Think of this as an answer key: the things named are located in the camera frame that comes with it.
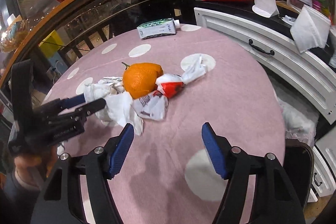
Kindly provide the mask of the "left human hand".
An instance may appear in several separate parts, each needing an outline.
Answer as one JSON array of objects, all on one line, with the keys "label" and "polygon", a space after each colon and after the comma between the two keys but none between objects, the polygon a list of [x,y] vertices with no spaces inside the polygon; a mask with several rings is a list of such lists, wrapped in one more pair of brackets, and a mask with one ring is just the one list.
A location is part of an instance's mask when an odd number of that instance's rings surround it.
[{"label": "left human hand", "polygon": [[50,148],[49,152],[40,155],[21,154],[14,158],[14,175],[21,186],[28,190],[37,190],[39,188],[38,180],[34,178],[33,172],[42,167],[44,175],[48,177],[55,165],[58,155],[57,146]]}]

